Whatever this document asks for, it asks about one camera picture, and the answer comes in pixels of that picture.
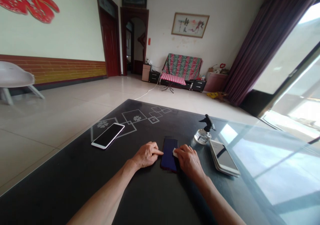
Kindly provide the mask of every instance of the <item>forearm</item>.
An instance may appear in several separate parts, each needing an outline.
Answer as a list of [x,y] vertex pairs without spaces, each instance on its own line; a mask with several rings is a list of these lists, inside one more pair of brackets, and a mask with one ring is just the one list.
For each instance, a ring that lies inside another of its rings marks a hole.
[[195,183],[206,200],[218,224],[245,225],[240,216],[233,210],[205,174],[195,180]]
[[135,162],[125,165],[97,191],[69,221],[71,224],[105,224],[112,208],[138,170]]

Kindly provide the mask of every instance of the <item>purple curtain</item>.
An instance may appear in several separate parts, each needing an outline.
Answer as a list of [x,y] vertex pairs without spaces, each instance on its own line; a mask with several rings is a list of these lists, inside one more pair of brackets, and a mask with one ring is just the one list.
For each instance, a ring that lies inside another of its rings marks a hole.
[[265,0],[233,62],[225,92],[239,106],[315,0]]

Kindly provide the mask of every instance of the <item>brick wainscoting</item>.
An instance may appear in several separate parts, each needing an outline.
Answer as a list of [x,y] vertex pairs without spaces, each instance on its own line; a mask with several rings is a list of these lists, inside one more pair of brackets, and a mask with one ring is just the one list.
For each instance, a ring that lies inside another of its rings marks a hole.
[[106,63],[101,61],[0,55],[0,61],[18,65],[35,77],[36,84],[46,84],[106,76]]

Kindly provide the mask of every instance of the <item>small table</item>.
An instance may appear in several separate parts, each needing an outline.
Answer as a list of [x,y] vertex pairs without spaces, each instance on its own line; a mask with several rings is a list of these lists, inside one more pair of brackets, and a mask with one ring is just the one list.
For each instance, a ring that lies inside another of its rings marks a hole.
[[185,80],[184,80],[183,78],[178,77],[178,76],[175,76],[175,75],[171,75],[171,74],[162,74],[160,79],[168,80],[168,81],[171,82],[169,85],[165,86],[166,89],[164,89],[164,90],[162,90],[162,91],[165,91],[165,90],[167,90],[167,89],[169,88],[170,91],[171,91],[171,93],[173,93],[173,94],[174,94],[173,88],[171,87],[171,86],[173,85],[173,83],[178,83],[178,84],[181,84],[181,85],[186,85],[186,82],[185,82]]

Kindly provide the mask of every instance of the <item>calligraphy painting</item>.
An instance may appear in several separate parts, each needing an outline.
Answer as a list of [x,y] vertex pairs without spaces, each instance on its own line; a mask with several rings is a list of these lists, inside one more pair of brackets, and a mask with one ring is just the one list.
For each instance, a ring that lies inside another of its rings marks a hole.
[[54,18],[51,9],[60,12],[52,0],[0,0],[0,6],[23,15],[27,15],[29,11],[33,17],[46,24],[50,24]]
[[202,38],[209,15],[175,13],[171,34]]

